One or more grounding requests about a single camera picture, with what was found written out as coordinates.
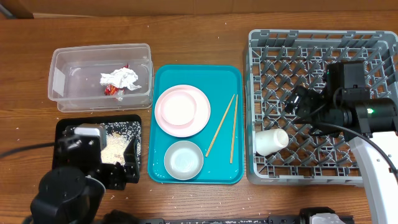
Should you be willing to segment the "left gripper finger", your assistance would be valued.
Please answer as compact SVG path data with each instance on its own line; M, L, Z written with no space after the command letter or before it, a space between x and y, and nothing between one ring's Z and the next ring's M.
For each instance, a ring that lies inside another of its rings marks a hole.
M133 138L129 144L127 145L127 148L124 151L124 168L129 172L129 173L139 173L139 164L137 161L137 154L136 154L136 149L137 149L137 139Z
M58 161L66 162L78 157L82 145L79 135L64 136L60 138L55 146L55 158Z

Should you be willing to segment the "rice and food scraps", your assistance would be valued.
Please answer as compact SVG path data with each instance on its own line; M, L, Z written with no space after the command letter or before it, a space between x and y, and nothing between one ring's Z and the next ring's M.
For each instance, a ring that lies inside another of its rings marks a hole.
M137 139L137 161L141 164L141 124L138 121L102 123L106 129L107 146L101 151L101 161L105 164L124 165L124 151L129 142Z

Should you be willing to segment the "grey bowl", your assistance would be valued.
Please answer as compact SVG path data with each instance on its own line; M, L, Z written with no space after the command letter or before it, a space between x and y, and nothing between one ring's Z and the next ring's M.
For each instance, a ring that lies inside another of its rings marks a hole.
M177 180L190 180L196 177L204 165L201 149L191 141L173 143L164 156L167 173Z

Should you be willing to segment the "white cup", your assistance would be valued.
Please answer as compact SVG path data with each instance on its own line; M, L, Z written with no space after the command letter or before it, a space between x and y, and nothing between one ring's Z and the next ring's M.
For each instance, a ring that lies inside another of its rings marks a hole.
M262 156L275 153L289 144L289 136L283 129L270 129L255 134L256 152Z

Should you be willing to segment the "red snack wrapper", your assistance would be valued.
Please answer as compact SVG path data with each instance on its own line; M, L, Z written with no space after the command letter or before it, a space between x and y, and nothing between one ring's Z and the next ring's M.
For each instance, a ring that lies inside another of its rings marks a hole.
M107 74L102 73L101 77L105 79L105 81L101 80L101 84L106 85L106 89L104 91L105 95L123 95L124 94L124 72L125 69L129 68L129 65L125 65L123 68L119 70L115 70L114 72Z

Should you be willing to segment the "white napkin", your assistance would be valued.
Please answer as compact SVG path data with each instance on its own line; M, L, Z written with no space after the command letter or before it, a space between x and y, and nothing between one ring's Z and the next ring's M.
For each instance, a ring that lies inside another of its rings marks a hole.
M140 89L140 85L134 83L138 81L137 74L130 68L120 68L112 73L102 73L100 78L100 85L112 85L116 88L127 88L130 91Z

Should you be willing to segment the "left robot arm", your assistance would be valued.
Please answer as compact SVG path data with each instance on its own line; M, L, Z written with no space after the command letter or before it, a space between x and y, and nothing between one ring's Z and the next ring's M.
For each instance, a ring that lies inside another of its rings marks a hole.
M125 164L101 160L104 138L71 135L56 142L52 170L40 180L25 223L92 223L107 190L139 181L137 139L123 150Z

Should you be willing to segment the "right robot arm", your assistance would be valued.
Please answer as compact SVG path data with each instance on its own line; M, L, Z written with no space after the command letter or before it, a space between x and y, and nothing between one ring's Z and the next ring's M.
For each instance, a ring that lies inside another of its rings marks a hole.
M397 105L371 98L362 61L327 65L321 92L296 86L285 101L296 124L311 136L340 134L349 144L363 179L373 223L397 223Z

